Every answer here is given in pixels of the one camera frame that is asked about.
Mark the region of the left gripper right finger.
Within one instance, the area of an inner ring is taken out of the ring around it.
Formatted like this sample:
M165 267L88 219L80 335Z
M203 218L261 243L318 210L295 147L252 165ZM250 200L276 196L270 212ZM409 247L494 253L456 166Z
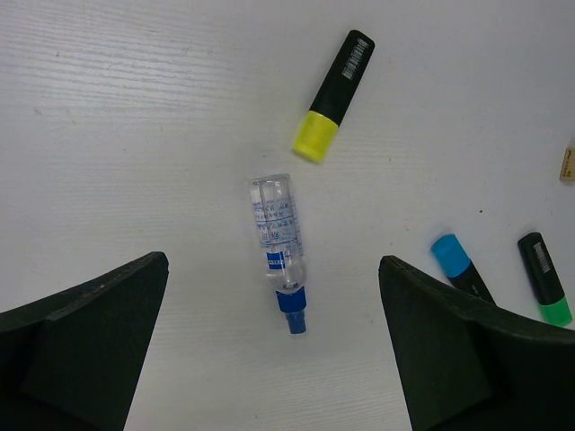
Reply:
M395 256L381 300L415 430L572 430L574 332L447 286Z

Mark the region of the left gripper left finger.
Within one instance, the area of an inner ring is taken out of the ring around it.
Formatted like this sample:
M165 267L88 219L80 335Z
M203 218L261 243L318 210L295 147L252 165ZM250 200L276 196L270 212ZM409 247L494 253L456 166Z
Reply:
M3 430L121 430L164 298L150 252L1 314Z

